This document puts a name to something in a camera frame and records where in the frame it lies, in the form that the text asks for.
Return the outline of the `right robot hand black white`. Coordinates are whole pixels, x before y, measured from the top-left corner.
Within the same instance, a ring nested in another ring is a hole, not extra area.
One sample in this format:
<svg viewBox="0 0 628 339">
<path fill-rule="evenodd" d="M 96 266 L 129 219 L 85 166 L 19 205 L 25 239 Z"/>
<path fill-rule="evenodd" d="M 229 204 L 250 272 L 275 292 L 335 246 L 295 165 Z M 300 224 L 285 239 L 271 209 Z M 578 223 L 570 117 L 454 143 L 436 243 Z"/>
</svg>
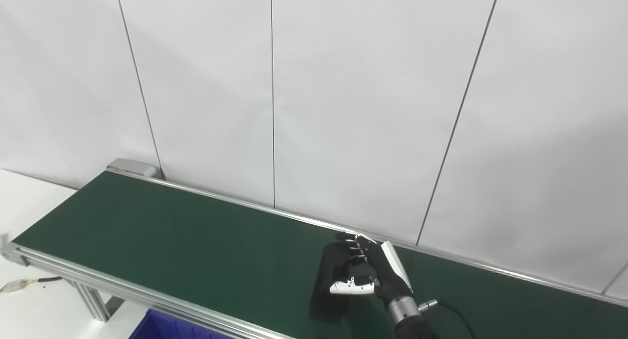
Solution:
<svg viewBox="0 0 628 339">
<path fill-rule="evenodd" d="M 345 296 L 366 296 L 375 294 L 388 306 L 390 302 L 413 295 L 410 279 L 389 241 L 379 242 L 362 233 L 340 232 L 336 234 L 334 246 L 346 255 L 340 261 L 340 268 L 360 264 L 369 265 L 375 272 L 374 278 L 357 280 L 339 274 L 323 281 L 321 290 L 325 293 Z"/>
</svg>

